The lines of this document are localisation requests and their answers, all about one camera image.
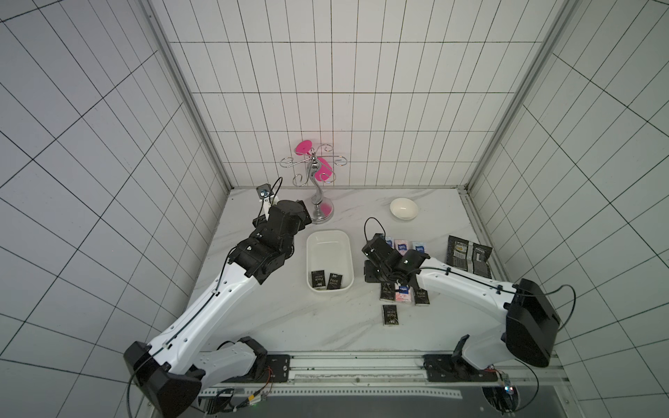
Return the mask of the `black tissue pack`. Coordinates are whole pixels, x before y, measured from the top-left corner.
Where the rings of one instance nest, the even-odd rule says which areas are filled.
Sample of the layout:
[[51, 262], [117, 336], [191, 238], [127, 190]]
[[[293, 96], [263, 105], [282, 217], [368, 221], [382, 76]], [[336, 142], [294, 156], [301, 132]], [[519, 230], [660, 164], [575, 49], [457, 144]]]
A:
[[383, 305], [382, 306], [383, 314], [383, 325], [385, 326], [398, 326], [399, 325], [399, 316], [397, 311], [397, 306], [395, 305]]
[[416, 306], [430, 305], [430, 297], [428, 292], [424, 289], [416, 289], [414, 291], [414, 303]]
[[391, 283], [382, 283], [380, 285], [380, 300], [395, 301], [395, 285]]
[[339, 273], [331, 273], [327, 283], [327, 290], [339, 290], [343, 283], [343, 276]]

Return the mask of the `white storage box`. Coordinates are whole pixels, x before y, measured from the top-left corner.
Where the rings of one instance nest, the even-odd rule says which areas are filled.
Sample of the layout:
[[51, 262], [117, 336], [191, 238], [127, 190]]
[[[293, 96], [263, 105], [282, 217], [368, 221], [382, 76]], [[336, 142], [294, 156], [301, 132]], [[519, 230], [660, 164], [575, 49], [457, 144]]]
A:
[[[306, 267], [308, 288], [317, 294], [340, 294], [355, 282], [352, 250], [349, 236], [341, 230], [322, 230], [311, 233], [306, 241]], [[338, 289], [315, 287], [312, 273], [324, 271], [325, 284], [331, 273], [341, 275]]]

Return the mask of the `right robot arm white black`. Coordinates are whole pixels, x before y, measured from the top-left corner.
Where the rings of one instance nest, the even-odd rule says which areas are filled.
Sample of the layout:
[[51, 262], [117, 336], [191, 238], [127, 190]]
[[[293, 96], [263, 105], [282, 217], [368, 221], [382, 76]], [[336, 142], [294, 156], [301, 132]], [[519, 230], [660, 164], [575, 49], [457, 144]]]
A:
[[455, 367], [484, 370], [513, 359], [542, 369], [549, 366], [562, 322], [534, 281], [511, 284], [454, 268], [414, 249], [401, 254], [381, 233], [366, 242], [362, 253], [382, 278], [444, 294], [497, 322], [495, 327], [458, 341], [451, 357]]

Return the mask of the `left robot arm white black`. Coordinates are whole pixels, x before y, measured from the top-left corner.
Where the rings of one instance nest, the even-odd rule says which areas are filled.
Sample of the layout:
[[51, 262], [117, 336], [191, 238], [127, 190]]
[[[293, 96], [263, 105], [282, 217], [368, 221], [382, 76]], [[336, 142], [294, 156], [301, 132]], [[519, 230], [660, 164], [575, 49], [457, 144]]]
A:
[[214, 384], [237, 377], [257, 379], [265, 371], [266, 349], [250, 337], [211, 353], [202, 349], [233, 308], [292, 257], [294, 237], [311, 222], [301, 200], [269, 206], [193, 305], [148, 343], [134, 341], [125, 350], [128, 384], [162, 416], [182, 415]]

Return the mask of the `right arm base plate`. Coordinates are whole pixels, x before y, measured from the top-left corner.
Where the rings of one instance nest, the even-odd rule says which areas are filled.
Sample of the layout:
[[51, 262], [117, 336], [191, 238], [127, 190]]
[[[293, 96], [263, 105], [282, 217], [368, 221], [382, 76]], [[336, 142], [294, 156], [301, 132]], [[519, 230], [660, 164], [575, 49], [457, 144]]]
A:
[[451, 355], [424, 355], [423, 368], [429, 382], [498, 382], [498, 375], [495, 372], [474, 369], [464, 361], [453, 361]]

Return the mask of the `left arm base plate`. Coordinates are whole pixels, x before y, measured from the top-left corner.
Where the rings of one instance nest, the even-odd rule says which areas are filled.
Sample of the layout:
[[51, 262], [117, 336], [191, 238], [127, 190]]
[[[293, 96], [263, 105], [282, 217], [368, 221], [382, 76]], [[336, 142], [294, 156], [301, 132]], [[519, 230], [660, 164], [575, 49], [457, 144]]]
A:
[[225, 383], [287, 382], [291, 360], [291, 355], [267, 355], [257, 360], [247, 374], [227, 379]]

